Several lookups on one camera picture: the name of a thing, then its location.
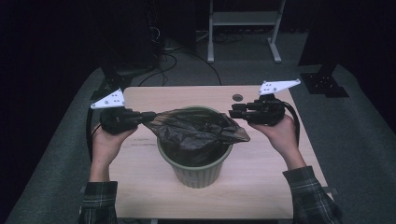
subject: white shelf frame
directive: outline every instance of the white shelf frame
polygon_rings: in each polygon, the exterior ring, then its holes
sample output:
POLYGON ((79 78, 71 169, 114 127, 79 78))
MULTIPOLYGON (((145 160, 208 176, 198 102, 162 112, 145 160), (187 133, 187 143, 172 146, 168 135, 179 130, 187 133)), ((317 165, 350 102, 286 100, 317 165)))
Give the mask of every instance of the white shelf frame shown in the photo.
POLYGON ((207 44, 207 61, 215 61, 213 50, 213 27, 227 25, 274 25, 271 37, 267 38, 275 63, 282 63, 276 47, 276 37, 279 25, 282 21, 283 9, 286 0, 281 0, 278 11, 255 11, 255 12, 214 12, 213 0, 210 0, 209 13, 209 41, 207 44))

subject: bucket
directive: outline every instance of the bucket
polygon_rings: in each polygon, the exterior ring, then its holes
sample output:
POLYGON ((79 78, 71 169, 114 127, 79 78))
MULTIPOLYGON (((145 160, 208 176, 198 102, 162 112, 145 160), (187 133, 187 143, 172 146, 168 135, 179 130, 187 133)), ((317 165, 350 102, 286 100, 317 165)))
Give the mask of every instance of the bucket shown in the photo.
MULTIPOLYGON (((200 106, 200 105, 188 106, 184 108, 195 108, 195 107, 206 108, 218 112, 213 108, 200 106)), ((218 179, 222 164, 224 160, 230 155, 231 150, 233 148, 233 145, 228 145, 227 149, 217 160, 212 161, 209 164, 205 164, 203 166, 191 167, 191 166, 181 165, 170 159, 165 153, 166 150, 163 150, 163 145, 161 144, 161 140, 159 138, 157 138, 157 146, 163 158, 172 166, 178 180, 185 186, 193 189, 205 188, 213 184, 218 179)))

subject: person's left hand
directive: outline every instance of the person's left hand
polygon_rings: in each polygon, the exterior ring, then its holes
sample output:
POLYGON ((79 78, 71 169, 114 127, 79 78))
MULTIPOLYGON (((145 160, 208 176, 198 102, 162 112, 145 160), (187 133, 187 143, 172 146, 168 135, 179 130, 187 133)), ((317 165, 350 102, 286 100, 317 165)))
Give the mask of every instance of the person's left hand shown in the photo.
POLYGON ((124 133, 107 133, 102 127, 96 126, 92 136, 92 164, 90 181, 108 181, 108 166, 117 157, 123 141, 136 129, 124 133))

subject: dark background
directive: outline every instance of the dark background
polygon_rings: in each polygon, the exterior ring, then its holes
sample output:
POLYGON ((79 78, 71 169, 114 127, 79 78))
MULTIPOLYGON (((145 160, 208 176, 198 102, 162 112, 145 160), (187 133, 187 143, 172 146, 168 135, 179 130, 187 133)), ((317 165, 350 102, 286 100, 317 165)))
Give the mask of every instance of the dark background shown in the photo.
MULTIPOLYGON (((274 2, 216 1, 215 7, 251 10, 272 8, 274 2)), ((385 0, 289 1, 281 32, 309 30, 300 65, 335 58, 396 130, 394 11, 385 0)), ((154 65, 159 46, 150 41, 151 24, 193 49, 195 30, 207 29, 207 15, 208 1, 2 1, 1 97, 6 103, 1 109, 0 221, 20 197, 64 112, 93 70, 103 64, 154 65), (148 16, 153 5, 158 10, 148 16)))

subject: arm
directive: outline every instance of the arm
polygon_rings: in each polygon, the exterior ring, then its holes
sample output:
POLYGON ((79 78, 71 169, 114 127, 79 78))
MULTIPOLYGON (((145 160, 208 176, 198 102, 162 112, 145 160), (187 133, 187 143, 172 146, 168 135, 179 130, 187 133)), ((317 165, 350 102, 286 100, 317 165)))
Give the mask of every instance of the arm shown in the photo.
POLYGON ((293 223, 341 223, 341 213, 324 192, 297 146, 293 119, 287 115, 274 127, 249 124, 265 134, 288 166, 286 177, 293 203, 293 223))
POLYGON ((98 127, 92 136, 90 180, 85 189, 78 224, 117 223, 117 182, 110 181, 109 165, 120 152, 122 142, 136 129, 112 135, 98 127))

